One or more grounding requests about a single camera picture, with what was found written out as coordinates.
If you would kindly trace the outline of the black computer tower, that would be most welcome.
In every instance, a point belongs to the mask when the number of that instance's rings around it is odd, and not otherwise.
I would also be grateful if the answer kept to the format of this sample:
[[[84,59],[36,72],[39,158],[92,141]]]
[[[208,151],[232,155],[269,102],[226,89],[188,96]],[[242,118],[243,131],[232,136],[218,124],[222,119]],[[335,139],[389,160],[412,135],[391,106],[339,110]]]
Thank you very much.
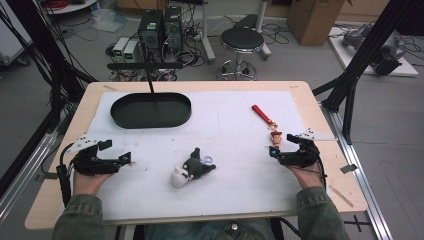
[[[170,53],[176,54],[182,50],[181,7],[167,6],[164,11],[165,37]]]
[[[142,14],[138,35],[145,60],[161,62],[163,44],[163,13],[161,10],[148,9]]]

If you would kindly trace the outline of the person's blue jeans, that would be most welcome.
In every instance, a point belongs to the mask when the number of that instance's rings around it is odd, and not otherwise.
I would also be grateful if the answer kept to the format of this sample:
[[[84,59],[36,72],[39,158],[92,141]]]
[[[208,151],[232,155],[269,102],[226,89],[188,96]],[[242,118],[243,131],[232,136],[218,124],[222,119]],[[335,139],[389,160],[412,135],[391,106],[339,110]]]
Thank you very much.
[[[276,240],[268,219],[151,224],[146,240]]]

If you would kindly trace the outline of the black and white plush toy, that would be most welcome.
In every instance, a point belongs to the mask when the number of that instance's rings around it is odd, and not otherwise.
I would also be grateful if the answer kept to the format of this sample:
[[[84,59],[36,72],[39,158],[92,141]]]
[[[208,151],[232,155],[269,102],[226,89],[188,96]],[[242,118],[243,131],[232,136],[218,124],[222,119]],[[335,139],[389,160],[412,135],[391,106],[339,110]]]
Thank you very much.
[[[181,167],[175,167],[171,174],[171,182],[175,187],[181,188],[189,181],[199,179],[215,169],[213,159],[210,156],[201,158],[200,149],[195,148]]]

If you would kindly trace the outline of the red strap cowboy figure keychain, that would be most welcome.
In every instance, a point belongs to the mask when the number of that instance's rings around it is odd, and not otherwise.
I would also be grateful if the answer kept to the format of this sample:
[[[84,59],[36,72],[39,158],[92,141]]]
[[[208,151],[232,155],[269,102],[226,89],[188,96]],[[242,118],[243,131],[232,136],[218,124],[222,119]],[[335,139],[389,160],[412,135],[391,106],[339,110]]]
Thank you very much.
[[[253,105],[252,110],[267,124],[267,129],[270,131],[272,146],[278,148],[282,141],[282,132],[278,130],[278,124],[272,121],[259,106]]]

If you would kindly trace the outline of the clear plastic bag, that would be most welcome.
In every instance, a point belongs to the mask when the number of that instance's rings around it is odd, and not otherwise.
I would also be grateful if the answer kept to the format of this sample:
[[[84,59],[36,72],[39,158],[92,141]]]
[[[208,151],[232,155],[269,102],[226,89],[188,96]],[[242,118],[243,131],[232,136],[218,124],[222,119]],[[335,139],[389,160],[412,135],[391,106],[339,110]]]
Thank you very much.
[[[96,30],[114,33],[123,28],[128,20],[113,9],[97,9],[92,12],[93,27]]]

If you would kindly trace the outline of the white mat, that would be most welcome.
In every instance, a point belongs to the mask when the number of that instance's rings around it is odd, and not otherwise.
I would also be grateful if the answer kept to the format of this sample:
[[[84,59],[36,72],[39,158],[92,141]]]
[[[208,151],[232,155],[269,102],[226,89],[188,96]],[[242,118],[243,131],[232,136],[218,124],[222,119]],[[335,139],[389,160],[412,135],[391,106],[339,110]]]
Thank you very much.
[[[190,119],[173,128],[123,129],[112,120],[121,94],[101,97],[88,134],[111,139],[102,159],[130,152],[133,163],[103,184],[98,194],[108,222],[153,222],[189,217],[292,212],[300,187],[292,173],[268,154],[270,132],[252,110],[257,105],[283,134],[306,130],[288,91],[190,92]],[[216,169],[181,188],[171,182],[176,166],[195,148]]]

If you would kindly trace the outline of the brown cardboard box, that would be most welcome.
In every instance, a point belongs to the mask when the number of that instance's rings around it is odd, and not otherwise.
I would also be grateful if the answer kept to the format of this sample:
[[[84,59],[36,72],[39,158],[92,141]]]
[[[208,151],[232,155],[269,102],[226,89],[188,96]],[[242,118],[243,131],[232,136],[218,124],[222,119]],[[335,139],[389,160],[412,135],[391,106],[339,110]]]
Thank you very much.
[[[293,0],[287,24],[301,46],[322,46],[345,0]]]

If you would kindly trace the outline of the black round stool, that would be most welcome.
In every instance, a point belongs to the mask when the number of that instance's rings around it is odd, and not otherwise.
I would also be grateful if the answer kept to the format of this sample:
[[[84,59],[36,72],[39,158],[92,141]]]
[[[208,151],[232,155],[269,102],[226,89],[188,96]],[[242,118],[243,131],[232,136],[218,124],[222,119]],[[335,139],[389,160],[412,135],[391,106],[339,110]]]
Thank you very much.
[[[220,66],[218,77],[223,80],[229,78],[255,80],[256,68],[245,61],[243,55],[259,52],[264,46],[263,36],[250,28],[233,27],[221,34],[220,43],[225,49],[235,53],[235,59],[227,60]]]

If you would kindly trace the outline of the small white power box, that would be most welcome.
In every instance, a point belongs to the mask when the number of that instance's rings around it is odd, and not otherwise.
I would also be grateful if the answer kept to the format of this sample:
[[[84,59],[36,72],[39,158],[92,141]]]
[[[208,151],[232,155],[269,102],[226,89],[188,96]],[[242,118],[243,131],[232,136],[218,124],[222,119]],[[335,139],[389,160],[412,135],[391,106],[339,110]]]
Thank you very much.
[[[124,58],[126,63],[137,63],[139,60],[138,43],[135,40],[130,40],[124,50]]]
[[[117,63],[124,63],[124,50],[127,43],[129,42],[128,37],[121,37],[112,49],[114,61]]]

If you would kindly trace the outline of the black oval tray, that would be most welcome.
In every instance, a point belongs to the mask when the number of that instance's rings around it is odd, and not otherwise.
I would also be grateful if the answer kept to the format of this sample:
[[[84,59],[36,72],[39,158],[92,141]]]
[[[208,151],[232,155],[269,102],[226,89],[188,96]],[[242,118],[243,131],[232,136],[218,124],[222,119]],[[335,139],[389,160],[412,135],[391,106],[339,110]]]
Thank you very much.
[[[192,113],[188,97],[180,93],[132,93],[110,109],[115,124],[124,129],[169,128],[186,123]]]

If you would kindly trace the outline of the grey device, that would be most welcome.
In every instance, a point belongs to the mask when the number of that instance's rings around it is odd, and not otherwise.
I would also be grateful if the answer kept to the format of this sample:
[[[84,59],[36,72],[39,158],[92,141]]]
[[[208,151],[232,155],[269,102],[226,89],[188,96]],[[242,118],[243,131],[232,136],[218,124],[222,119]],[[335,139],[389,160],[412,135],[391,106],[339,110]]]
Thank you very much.
[[[355,51],[357,51],[368,36],[371,29],[372,26],[370,24],[364,24],[359,29],[346,33],[343,37],[342,45],[345,47],[352,47]]]

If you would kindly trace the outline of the black device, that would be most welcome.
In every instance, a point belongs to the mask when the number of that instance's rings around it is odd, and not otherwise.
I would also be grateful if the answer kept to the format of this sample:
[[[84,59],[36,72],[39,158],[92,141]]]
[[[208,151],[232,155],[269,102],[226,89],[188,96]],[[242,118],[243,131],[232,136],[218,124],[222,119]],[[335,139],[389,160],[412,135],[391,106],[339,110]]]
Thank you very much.
[[[390,35],[370,63],[379,76],[387,76],[401,66],[399,59],[406,53],[405,42]]]

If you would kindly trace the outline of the black T-shaped stand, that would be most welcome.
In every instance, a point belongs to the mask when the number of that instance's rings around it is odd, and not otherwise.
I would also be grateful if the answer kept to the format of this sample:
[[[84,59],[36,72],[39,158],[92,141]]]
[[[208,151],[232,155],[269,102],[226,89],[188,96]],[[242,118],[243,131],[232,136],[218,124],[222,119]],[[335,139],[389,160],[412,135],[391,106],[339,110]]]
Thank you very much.
[[[147,80],[150,89],[150,97],[153,101],[156,100],[156,93],[154,91],[152,79],[150,73],[153,70],[158,69],[182,69],[182,63],[175,62],[160,62],[160,63],[109,63],[107,65],[109,70],[118,71],[118,70],[137,70],[143,69],[147,73]]]

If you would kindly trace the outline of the person's right hand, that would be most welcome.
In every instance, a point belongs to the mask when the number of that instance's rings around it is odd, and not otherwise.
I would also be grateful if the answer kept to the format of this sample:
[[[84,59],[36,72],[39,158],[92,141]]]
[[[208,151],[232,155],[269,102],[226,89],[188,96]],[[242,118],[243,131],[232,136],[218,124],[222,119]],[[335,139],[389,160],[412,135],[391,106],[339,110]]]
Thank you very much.
[[[317,164],[304,168],[289,166],[288,169],[295,175],[302,188],[296,195],[298,200],[316,200],[325,197],[322,177]]]

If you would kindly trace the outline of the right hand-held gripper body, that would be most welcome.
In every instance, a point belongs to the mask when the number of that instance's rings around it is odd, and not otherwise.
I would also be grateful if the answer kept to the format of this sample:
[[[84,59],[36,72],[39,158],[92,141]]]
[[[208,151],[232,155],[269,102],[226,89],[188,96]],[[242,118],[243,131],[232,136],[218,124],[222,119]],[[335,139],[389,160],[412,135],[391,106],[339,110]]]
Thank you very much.
[[[307,167],[320,160],[320,151],[316,146],[316,141],[336,141],[337,138],[332,134],[321,133],[311,128],[303,133],[296,134],[301,139],[297,144],[298,149],[294,152],[281,152],[278,162],[283,166]]]

